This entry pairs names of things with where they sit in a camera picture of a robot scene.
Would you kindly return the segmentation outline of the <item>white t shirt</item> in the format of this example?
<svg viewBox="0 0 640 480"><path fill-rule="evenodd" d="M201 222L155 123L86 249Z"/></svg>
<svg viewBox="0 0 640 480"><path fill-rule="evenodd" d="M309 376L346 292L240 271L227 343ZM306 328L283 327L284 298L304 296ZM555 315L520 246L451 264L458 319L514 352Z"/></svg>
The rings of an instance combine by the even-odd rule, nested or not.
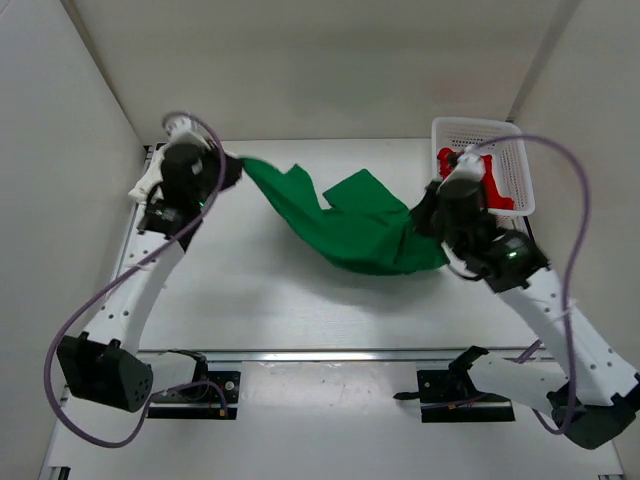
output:
<svg viewBox="0 0 640 480"><path fill-rule="evenodd" d="M165 144L156 146L145 172L129 191L128 196L136 203L144 204L152 188L162 181L161 164L165 150Z"/></svg>

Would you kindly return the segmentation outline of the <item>green t shirt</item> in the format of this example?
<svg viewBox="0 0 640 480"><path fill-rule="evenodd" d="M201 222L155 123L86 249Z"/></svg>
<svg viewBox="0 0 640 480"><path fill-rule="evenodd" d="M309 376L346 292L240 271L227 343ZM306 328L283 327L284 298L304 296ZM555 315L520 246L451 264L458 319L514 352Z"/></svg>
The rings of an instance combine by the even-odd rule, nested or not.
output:
<svg viewBox="0 0 640 480"><path fill-rule="evenodd" d="M323 192L319 203L308 172L283 172L257 158L245 173L276 213L333 266L370 276L409 275L449 264L440 243L415 231L410 209L369 170L361 169Z"/></svg>

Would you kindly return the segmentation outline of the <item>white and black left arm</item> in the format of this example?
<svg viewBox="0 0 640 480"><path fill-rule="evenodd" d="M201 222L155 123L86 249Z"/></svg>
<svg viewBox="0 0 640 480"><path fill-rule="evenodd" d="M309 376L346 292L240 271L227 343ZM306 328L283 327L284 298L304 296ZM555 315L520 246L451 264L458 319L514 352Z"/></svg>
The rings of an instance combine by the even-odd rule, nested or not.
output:
<svg viewBox="0 0 640 480"><path fill-rule="evenodd" d="M226 157L200 119L174 113L163 121L168 141L161 178L150 189L134 238L133 264L77 335L58 342L56 356L70 393L136 412L155 393L176 388L186 399L206 395L204 358L186 350L139 352L140 339L171 272L203 223L217 194L239 179L240 163Z"/></svg>

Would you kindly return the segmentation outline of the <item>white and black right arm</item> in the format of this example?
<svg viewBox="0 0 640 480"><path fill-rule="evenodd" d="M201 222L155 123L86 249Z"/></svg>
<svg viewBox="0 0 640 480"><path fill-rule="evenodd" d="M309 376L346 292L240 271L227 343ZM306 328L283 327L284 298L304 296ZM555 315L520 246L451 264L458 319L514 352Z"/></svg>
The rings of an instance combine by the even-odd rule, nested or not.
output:
<svg viewBox="0 0 640 480"><path fill-rule="evenodd" d="M411 215L464 264L466 281L481 281L536 334L559 365L547 374L477 346L449 364L449 387L460 399L496 394L521 403L546 429L594 450L621 434L639 411L639 373L613 351L571 302L566 276L525 233L499 225L489 210L483 156L445 150L442 176L426 188Z"/></svg>

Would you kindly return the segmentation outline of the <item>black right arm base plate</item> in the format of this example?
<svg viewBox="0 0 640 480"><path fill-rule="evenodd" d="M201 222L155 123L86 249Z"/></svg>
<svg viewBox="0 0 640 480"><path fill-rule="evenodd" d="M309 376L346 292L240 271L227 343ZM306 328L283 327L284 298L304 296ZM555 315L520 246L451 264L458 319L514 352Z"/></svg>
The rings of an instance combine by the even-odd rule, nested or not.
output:
<svg viewBox="0 0 640 480"><path fill-rule="evenodd" d="M468 371L472 363L489 351L472 346L446 369L417 371L417 390L397 392L400 402L418 400L423 424L505 423L515 414L509 399L476 389Z"/></svg>

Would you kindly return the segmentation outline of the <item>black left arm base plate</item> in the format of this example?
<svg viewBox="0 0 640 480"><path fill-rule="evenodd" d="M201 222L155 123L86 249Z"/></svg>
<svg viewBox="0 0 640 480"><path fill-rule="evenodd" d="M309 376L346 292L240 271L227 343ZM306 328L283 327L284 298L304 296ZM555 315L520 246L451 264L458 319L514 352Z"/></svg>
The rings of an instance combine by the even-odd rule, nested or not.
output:
<svg viewBox="0 0 640 480"><path fill-rule="evenodd" d="M200 352L169 350L150 357L154 386L149 419L235 420L239 366L216 366Z"/></svg>

